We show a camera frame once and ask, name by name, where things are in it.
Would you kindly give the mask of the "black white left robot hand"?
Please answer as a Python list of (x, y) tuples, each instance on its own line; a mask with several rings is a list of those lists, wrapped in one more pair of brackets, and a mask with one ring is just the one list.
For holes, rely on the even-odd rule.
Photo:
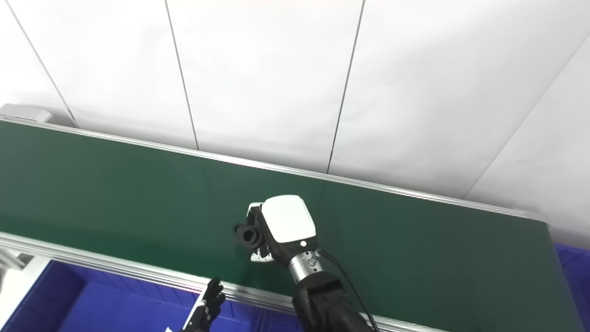
[(211, 279), (199, 294), (181, 332), (208, 332), (221, 312), (226, 296), (219, 277)]

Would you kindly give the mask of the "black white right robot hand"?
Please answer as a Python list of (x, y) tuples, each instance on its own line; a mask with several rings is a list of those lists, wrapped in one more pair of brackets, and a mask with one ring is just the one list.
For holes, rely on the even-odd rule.
[(311, 214), (304, 200), (294, 194), (251, 203), (247, 225), (259, 227), (263, 240), (252, 250), (251, 262), (275, 262), (288, 267), (297, 255), (310, 254), (319, 248)]

